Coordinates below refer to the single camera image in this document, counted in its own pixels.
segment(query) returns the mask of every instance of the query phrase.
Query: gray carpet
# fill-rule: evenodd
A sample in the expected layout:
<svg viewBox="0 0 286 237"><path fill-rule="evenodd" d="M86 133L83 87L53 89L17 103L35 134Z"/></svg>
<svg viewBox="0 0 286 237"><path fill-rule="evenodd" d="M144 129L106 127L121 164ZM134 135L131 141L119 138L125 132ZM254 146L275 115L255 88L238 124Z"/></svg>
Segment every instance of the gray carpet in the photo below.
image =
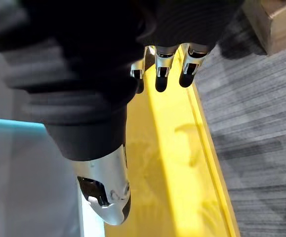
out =
<svg viewBox="0 0 286 237"><path fill-rule="evenodd" d="M242 237L286 237L286 50L266 56L240 13L196 84Z"/></svg>

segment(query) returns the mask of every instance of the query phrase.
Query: robotic finger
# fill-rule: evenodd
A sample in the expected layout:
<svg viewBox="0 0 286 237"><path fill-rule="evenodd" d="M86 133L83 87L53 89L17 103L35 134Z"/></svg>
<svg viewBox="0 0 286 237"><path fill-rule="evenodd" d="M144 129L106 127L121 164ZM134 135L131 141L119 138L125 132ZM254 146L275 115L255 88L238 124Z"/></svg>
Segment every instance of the robotic finger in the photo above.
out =
<svg viewBox="0 0 286 237"><path fill-rule="evenodd" d="M198 68L203 63L208 52L198 52L194 44L190 43L183 60L182 72L180 74L179 84L182 87L189 87L197 73Z"/></svg>

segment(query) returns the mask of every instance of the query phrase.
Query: black object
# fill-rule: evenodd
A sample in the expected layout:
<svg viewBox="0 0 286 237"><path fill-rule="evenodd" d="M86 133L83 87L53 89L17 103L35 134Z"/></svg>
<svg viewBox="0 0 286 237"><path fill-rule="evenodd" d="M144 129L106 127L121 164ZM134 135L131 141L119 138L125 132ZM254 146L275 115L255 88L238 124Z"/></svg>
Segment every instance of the black object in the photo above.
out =
<svg viewBox="0 0 286 237"><path fill-rule="evenodd" d="M155 87L158 92L163 92L167 88L167 77L156 77Z"/></svg>
<svg viewBox="0 0 286 237"><path fill-rule="evenodd" d="M193 78L194 78L194 75L183 74L183 71L181 71L180 78L179 78L179 84L182 87L189 87L193 82Z"/></svg>
<svg viewBox="0 0 286 237"><path fill-rule="evenodd" d="M77 179L80 184L82 194L86 200L88 200L89 197L94 197L98 200L100 206L108 206L110 204L102 183L80 176L78 176Z"/></svg>
<svg viewBox="0 0 286 237"><path fill-rule="evenodd" d="M139 79L138 80L138 88L137 88L137 91L136 93L137 94L140 94L144 91L144 80L143 79Z"/></svg>
<svg viewBox="0 0 286 237"><path fill-rule="evenodd" d="M13 78L7 85L30 94L27 111L66 158L100 158L125 143L126 106L138 86L130 65L143 57L144 46L192 42L194 50L210 51L242 2L19 0L28 19L0 32L0 51L53 39L74 77ZM166 85L167 78L157 78L158 91Z"/></svg>

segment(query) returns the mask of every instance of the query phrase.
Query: metal fingertip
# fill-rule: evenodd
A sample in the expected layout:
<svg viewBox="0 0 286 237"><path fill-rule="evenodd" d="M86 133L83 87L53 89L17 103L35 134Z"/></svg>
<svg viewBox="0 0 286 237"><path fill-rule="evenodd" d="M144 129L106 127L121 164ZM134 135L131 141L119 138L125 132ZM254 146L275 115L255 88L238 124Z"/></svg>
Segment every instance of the metal fingertip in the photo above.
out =
<svg viewBox="0 0 286 237"><path fill-rule="evenodd" d="M188 74L184 74L183 72L181 72L180 78L179 78L179 84L182 87L187 88L192 84L193 78L194 78L194 75L188 75Z"/></svg>
<svg viewBox="0 0 286 237"><path fill-rule="evenodd" d="M168 78L166 77L156 77L155 87L158 92L164 92L167 88Z"/></svg>

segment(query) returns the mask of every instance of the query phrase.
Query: floor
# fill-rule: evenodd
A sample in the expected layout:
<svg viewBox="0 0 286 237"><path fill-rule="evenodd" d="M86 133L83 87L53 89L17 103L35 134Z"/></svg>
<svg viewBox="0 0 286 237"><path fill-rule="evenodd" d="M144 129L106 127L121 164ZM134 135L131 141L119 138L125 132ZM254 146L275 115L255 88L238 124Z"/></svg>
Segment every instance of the floor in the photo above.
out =
<svg viewBox="0 0 286 237"><path fill-rule="evenodd" d="M242 237L286 237L286 50L240 12L196 75Z"/></svg>

